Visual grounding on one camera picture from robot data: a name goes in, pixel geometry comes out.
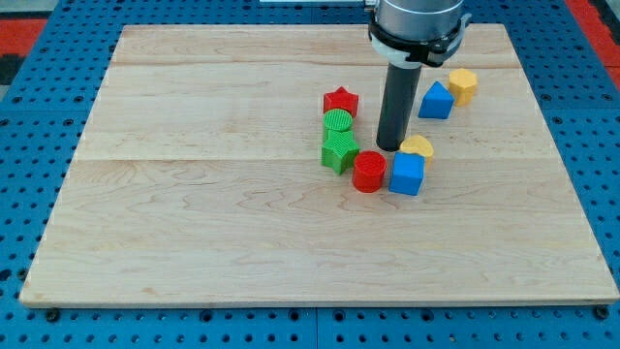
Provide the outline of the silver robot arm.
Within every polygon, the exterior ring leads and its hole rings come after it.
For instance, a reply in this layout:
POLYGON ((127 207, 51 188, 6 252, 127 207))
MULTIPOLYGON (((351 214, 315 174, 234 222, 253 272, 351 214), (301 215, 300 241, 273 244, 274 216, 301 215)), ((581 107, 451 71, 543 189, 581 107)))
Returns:
POLYGON ((463 0, 379 0, 368 36, 372 48, 397 68, 440 67, 459 49, 471 19, 463 0))

